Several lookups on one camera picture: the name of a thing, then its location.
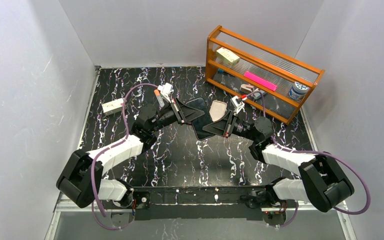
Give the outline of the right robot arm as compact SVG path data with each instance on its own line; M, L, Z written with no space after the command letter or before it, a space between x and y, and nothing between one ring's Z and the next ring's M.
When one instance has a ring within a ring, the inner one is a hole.
M338 162L326 152L298 153L275 144L271 136L273 125L266 117L248 123L230 110L220 122L223 137L236 135L252 142L248 149L255 160L299 177L274 180L265 187L264 200L273 204L288 200L308 202L325 213L355 193L353 184Z

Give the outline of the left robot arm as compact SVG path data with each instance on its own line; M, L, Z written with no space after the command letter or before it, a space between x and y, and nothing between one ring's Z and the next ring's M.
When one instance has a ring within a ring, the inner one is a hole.
M213 134L203 127L212 123L210 111L203 98L187 103L178 98L166 103L161 110L146 104L132 124L129 135L96 150L75 150L56 181L56 188L79 208L99 200L116 201L130 206L134 188L126 181L103 179L103 175L122 162L148 151L157 141L155 133L173 123L191 124L198 139Z

